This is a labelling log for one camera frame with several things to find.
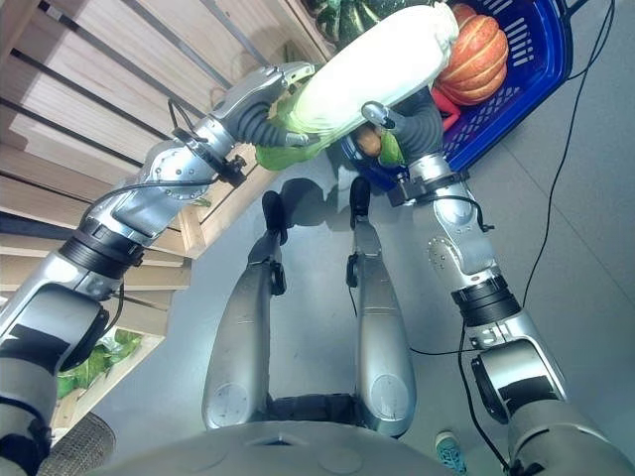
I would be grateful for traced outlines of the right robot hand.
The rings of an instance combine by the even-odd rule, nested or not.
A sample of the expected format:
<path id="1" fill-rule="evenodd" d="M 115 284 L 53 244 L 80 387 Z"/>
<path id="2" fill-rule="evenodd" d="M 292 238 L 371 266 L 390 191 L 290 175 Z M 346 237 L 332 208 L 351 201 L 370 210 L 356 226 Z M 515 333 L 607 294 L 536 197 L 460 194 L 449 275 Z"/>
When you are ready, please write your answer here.
<path id="1" fill-rule="evenodd" d="M 393 107 L 368 101 L 361 114 L 395 137 L 407 165 L 443 150 L 443 119 L 427 87 Z"/>

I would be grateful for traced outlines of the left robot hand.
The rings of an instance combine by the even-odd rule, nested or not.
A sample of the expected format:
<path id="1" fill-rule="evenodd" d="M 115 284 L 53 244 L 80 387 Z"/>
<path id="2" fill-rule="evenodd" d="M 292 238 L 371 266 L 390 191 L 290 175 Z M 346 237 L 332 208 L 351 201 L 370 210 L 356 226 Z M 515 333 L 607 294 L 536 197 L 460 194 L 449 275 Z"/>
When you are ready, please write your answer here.
<path id="1" fill-rule="evenodd" d="M 316 134 L 292 132 L 275 125 L 268 115 L 291 85 L 315 72 L 315 66 L 306 61 L 262 66 L 231 87 L 211 116 L 238 143 L 285 148 L 312 145 L 318 141 Z"/>

